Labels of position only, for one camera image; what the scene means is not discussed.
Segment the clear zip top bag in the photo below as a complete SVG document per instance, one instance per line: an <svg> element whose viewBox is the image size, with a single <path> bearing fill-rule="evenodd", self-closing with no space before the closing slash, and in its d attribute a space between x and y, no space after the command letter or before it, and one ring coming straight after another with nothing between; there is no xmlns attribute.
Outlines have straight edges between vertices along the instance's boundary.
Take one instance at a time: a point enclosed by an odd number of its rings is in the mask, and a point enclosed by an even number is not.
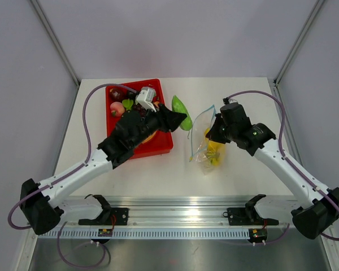
<svg viewBox="0 0 339 271"><path fill-rule="evenodd" d="M189 161L197 165L204 175L208 175L223 165L227 157L226 145L206 138L215 121L216 109L212 105L202 111L194 120L189 139L191 154Z"/></svg>

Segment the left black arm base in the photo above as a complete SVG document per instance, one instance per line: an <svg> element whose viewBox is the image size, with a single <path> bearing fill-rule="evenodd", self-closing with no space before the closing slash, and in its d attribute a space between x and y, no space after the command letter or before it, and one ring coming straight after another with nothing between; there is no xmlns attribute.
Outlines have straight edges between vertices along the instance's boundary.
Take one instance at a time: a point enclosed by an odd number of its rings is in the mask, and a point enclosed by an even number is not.
<svg viewBox="0 0 339 271"><path fill-rule="evenodd" d="M91 200L100 205L100 213L93 219L82 218L78 220L79 225L86 226L127 226L129 208L113 207L102 195L89 194L85 200Z"/></svg>

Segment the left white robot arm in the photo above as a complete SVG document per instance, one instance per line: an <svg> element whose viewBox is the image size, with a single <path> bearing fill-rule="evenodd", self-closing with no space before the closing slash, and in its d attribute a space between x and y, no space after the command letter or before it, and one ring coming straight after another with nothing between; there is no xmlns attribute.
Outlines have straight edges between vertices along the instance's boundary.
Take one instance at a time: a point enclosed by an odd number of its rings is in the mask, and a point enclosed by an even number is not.
<svg viewBox="0 0 339 271"><path fill-rule="evenodd" d="M67 197L96 177L114 170L134 155L134 150L157 131L173 132L186 114L173 112L160 104L141 117L125 112L111 134L85 161L39 183L32 179L21 187L20 209L37 235L45 234L63 222L80 225L112 225L116 218L110 203L101 195L69 201Z"/></svg>

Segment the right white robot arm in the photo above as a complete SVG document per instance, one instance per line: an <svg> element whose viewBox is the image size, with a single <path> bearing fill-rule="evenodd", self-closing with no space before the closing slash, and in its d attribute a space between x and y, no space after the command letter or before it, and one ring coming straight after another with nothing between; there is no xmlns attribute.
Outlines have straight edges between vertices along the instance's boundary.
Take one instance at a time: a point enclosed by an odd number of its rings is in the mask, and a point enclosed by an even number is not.
<svg viewBox="0 0 339 271"><path fill-rule="evenodd" d="M266 125L251 123L242 105L234 102L222 106L206 138L223 144L234 142L266 165L297 199L300 206L290 212L291 219L306 238L317 238L339 219L339 188L330 189L313 178L280 147Z"/></svg>

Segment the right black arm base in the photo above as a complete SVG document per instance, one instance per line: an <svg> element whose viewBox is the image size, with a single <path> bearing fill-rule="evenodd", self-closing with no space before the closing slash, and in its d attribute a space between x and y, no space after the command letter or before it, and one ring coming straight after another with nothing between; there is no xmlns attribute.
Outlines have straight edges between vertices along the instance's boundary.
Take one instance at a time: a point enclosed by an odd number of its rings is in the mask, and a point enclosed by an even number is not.
<svg viewBox="0 0 339 271"><path fill-rule="evenodd" d="M262 218L255 210L258 201L266 195L258 194L248 200L243 207L229 207L222 216L228 219L230 226L278 226L279 221L271 218Z"/></svg>

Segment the green cucumber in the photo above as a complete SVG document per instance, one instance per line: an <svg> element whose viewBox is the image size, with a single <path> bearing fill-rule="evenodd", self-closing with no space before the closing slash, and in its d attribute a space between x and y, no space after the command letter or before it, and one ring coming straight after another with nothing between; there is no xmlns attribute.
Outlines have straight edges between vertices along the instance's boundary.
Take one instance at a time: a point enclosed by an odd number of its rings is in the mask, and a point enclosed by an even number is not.
<svg viewBox="0 0 339 271"><path fill-rule="evenodd" d="M172 97L171 106L174 112L186 114L186 118L180 124L180 128L187 132L190 131L193 127L192 118L183 102L176 95Z"/></svg>

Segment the yellow banana bunch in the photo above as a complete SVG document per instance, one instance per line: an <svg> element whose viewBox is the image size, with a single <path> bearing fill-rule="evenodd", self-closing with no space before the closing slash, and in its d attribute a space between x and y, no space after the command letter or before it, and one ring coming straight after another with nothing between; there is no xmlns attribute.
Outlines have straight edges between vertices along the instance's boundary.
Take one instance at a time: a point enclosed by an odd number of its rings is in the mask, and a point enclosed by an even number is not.
<svg viewBox="0 0 339 271"><path fill-rule="evenodd" d="M222 143L209 141L205 135L210 130L207 128L204 131L204 137L199 145L197 154L197 162L202 163L204 167L216 168L219 167L226 155L226 146Z"/></svg>

